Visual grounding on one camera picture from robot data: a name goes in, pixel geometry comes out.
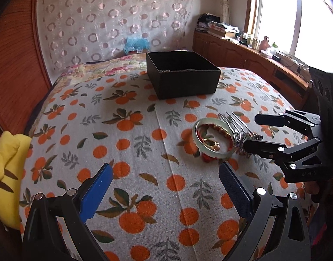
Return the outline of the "metal wavy hair fork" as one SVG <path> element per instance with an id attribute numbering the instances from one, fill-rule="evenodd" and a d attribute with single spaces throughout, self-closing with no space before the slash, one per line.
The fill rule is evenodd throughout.
<path id="1" fill-rule="evenodd" d="M 233 116 L 227 114 L 218 113 L 218 118 L 227 123 L 229 129 L 233 132 L 235 147 L 241 147 L 246 139 L 249 138 L 250 132 L 245 129 Z"/>

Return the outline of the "pale green jade bangle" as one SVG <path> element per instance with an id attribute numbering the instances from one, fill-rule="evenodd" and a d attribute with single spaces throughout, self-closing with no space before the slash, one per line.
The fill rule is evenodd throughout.
<path id="1" fill-rule="evenodd" d="M 210 147 L 206 146 L 205 139 L 203 139 L 200 136 L 200 134 L 198 133 L 201 125 L 212 125 L 212 124 L 220 129 L 224 130 L 225 134 L 229 135 L 229 138 L 231 139 L 231 147 L 229 147 L 229 149 L 224 153 L 212 150 Z M 193 142 L 195 143 L 195 145 L 197 146 L 199 151 L 213 159 L 230 158 L 237 149 L 237 147 L 235 146 L 236 138 L 235 138 L 235 133 L 234 133 L 233 129 L 229 126 L 229 124 L 227 124 L 226 122 L 221 121 L 219 119 L 203 118 L 203 119 L 198 120 L 192 128 L 192 138 L 193 138 Z"/>

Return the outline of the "pink bottle on sill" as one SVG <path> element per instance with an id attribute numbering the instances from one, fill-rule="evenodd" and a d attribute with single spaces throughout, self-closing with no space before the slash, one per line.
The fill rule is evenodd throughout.
<path id="1" fill-rule="evenodd" d="M 268 36 L 265 36 L 263 38 L 263 40 L 260 42 L 260 46 L 259 46 L 258 51 L 259 52 L 266 51 L 269 46 L 270 46 L 269 45 L 269 38 L 268 38 Z"/>

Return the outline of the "orange print bed sheet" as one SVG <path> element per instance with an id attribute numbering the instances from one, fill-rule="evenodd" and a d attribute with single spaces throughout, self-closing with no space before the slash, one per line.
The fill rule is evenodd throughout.
<path id="1" fill-rule="evenodd" d="M 158 99 L 142 68 L 77 67 L 61 78 L 35 124 L 20 189 L 20 225 L 38 193 L 60 196 L 102 164 L 113 181 L 88 228 L 110 260 L 222 260 L 239 217 L 192 140 L 200 119 L 238 120 L 265 140 L 293 147 L 304 135 L 257 125 L 256 114 L 291 105 L 262 78 L 224 69 L 212 95 Z"/>

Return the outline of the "wooden side cabinet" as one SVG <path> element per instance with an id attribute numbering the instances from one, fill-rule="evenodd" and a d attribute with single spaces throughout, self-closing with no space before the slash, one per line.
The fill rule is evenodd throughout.
<path id="1" fill-rule="evenodd" d="M 195 31 L 192 50 L 218 67 L 246 69 L 274 87 L 295 108 L 302 108 L 309 96 L 307 82 L 279 62 L 241 44 Z"/>

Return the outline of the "yellow plush toy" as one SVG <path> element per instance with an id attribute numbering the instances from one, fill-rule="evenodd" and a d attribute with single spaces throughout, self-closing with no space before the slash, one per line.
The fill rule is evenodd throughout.
<path id="1" fill-rule="evenodd" d="M 0 221 L 18 230 L 20 186 L 31 138 L 5 131 L 0 137 Z"/>

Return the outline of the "black open storage box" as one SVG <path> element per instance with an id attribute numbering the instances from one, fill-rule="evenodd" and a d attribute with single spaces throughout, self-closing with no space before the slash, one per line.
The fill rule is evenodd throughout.
<path id="1" fill-rule="evenodd" d="M 160 100 L 213 94 L 221 69 L 193 51 L 147 53 L 147 73 Z"/>

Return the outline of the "window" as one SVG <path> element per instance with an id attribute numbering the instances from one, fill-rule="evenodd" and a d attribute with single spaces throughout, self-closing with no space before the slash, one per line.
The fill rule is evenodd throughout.
<path id="1" fill-rule="evenodd" d="M 244 31 L 309 66 L 333 70 L 331 0 L 247 0 Z"/>

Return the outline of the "clutter pile on cabinet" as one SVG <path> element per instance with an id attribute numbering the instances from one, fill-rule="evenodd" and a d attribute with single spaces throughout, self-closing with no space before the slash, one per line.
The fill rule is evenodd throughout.
<path id="1" fill-rule="evenodd" d="M 195 30 L 219 38 L 236 38 L 240 33 L 238 27 L 221 22 L 218 16 L 210 13 L 202 13 L 199 16 Z"/>

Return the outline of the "floral quilt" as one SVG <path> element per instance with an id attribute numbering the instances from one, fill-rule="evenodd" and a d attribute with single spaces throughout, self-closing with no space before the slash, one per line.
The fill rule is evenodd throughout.
<path id="1" fill-rule="evenodd" d="M 147 53 L 130 54 L 109 61 L 85 63 L 68 67 L 55 84 L 65 85 L 92 80 L 103 76 L 124 74 L 134 70 L 147 69 Z"/>

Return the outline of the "wooden headboard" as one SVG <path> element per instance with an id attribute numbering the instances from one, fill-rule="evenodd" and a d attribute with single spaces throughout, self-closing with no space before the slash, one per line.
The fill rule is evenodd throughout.
<path id="1" fill-rule="evenodd" d="M 36 0 L 10 0 L 0 15 L 0 129 L 22 133 L 51 88 L 36 21 Z"/>

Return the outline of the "blue tissue pack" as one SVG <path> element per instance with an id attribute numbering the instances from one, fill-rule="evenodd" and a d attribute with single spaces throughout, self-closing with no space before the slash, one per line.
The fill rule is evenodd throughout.
<path id="1" fill-rule="evenodd" d="M 150 50 L 150 43 L 146 38 L 127 38 L 124 53 L 128 55 L 131 52 L 143 52 Z"/>

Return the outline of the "sheer circle pattern curtain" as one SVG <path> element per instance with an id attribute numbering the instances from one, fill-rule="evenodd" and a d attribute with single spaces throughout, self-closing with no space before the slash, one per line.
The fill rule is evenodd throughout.
<path id="1" fill-rule="evenodd" d="M 152 51 L 184 46 L 193 0 L 37 0 L 39 42 L 51 82 L 73 65 L 120 57 L 142 38 Z"/>

